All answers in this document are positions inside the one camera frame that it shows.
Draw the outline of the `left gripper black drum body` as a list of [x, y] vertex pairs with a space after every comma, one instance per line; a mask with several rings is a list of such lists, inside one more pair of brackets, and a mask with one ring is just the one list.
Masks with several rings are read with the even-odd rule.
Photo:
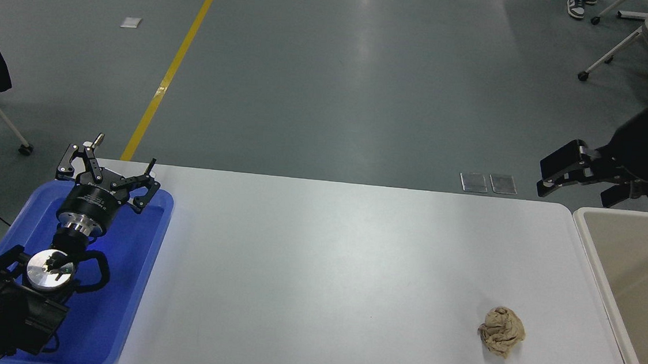
[[58, 208], [59, 224], [76, 218], [87, 218], [101, 229], [109, 229], [119, 208], [127, 202], [129, 192], [125, 188], [116, 191], [110, 188], [110, 183], [104, 187], [76, 179], [72, 190]]

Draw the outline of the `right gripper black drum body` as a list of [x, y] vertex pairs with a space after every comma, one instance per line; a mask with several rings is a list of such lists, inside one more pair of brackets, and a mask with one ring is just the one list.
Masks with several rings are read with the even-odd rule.
[[619, 126], [598, 151], [634, 178], [648, 182], [648, 108]]

